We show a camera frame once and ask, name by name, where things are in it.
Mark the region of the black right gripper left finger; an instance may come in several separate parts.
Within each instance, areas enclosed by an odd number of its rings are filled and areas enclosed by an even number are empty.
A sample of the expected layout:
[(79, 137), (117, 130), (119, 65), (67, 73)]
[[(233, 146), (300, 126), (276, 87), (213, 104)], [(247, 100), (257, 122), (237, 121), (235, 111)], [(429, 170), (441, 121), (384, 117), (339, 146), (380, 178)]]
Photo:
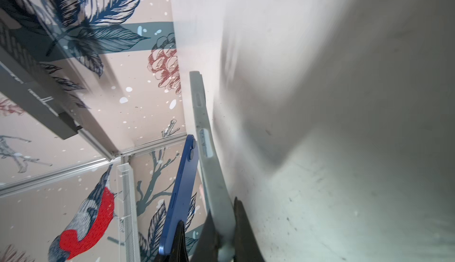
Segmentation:
[(222, 234), (220, 230), (220, 225), (212, 212), (209, 212), (191, 262), (221, 262), (219, 253), (222, 247)]

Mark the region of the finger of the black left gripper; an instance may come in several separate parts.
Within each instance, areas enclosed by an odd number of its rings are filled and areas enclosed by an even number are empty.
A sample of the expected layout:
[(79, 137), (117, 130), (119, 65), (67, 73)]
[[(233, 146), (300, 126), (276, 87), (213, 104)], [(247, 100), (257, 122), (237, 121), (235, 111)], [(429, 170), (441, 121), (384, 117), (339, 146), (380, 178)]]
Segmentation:
[(189, 256), (186, 249), (186, 235), (185, 235), (185, 223), (179, 221), (174, 228), (164, 228), (164, 242), (169, 239), (173, 239), (172, 243), (168, 243), (167, 246), (171, 246), (169, 254), (158, 253), (154, 259), (154, 262), (189, 262)]

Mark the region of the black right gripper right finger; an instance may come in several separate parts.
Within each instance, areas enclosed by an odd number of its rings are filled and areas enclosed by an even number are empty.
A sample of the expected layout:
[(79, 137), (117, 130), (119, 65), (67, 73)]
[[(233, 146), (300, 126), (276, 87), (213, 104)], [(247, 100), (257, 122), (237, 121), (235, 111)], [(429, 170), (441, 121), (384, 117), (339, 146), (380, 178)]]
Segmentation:
[(236, 227), (234, 236), (235, 262), (265, 262), (253, 233), (243, 203), (235, 198), (233, 206)]

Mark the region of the blue phone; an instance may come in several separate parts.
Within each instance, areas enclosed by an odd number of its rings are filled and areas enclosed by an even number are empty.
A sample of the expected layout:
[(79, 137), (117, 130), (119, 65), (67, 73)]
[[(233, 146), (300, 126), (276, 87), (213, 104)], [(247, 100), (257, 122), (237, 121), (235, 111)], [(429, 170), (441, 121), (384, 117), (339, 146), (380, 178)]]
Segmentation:
[[(179, 221), (183, 221), (185, 223), (184, 232), (186, 232), (188, 217), (194, 214), (193, 187), (198, 164), (199, 152), (196, 139), (193, 135), (188, 135), (182, 151), (164, 228), (174, 228)], [(167, 246), (167, 244), (172, 243), (173, 239), (164, 242), (164, 228), (159, 241), (159, 253), (169, 254), (171, 246)]]

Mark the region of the large phone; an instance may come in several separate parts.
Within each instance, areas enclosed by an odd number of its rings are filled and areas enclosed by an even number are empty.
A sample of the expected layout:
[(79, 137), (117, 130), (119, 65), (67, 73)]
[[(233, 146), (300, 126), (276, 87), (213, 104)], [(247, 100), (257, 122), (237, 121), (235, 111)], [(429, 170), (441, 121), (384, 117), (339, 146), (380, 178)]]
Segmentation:
[(218, 239), (218, 245), (214, 249), (218, 262), (231, 262), (235, 256), (233, 241), (236, 220), (214, 146), (205, 87), (199, 71), (190, 72), (190, 85), (206, 206), (212, 216), (215, 235)]

